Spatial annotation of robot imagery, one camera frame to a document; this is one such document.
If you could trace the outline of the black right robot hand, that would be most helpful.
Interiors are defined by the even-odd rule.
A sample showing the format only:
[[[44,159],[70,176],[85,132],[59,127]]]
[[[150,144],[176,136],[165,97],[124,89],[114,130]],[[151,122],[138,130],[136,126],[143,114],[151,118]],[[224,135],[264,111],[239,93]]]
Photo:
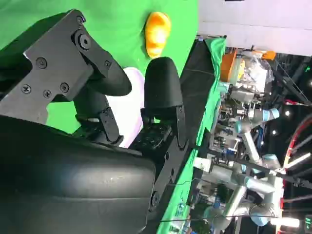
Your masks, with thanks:
[[[0,231],[138,234],[188,148],[174,62],[146,71],[130,147],[107,96],[132,89],[77,9],[37,21],[0,52]]]

